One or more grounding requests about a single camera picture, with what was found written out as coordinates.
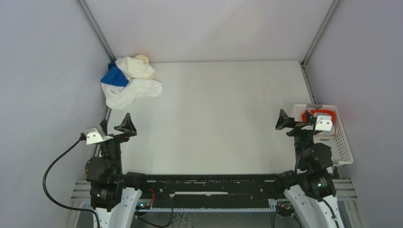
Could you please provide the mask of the blue towel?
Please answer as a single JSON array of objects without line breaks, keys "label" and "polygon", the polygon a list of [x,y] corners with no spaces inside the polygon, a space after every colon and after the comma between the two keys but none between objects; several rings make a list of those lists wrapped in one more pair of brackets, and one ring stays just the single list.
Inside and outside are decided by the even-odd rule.
[{"label": "blue towel", "polygon": [[108,72],[101,78],[101,83],[118,87],[125,87],[129,84],[129,80],[115,62],[110,62],[107,67]]}]

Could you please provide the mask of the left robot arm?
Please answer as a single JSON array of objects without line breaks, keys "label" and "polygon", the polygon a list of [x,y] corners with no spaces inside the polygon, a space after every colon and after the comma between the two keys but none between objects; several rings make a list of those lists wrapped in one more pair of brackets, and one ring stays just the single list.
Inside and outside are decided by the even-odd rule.
[{"label": "left robot arm", "polygon": [[107,134],[107,125],[104,119],[97,127],[84,131],[88,145],[100,146],[100,156],[92,157],[85,165],[86,181],[91,184],[90,206],[100,228],[128,228],[149,186],[144,182],[144,173],[123,173],[121,144],[137,135],[130,114],[114,127],[119,134]]}]

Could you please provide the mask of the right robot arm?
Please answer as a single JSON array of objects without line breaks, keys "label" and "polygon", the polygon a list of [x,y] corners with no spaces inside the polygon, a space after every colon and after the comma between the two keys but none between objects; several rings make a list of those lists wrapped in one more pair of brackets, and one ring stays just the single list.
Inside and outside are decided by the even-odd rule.
[{"label": "right robot arm", "polygon": [[276,213],[296,213],[302,228],[342,228],[336,188],[328,168],[333,166],[330,146],[315,142],[320,133],[333,133],[332,116],[305,112],[305,120],[297,121],[283,109],[279,111],[276,130],[289,128],[294,139],[296,161],[294,169],[275,177],[275,193],[285,202]]}]

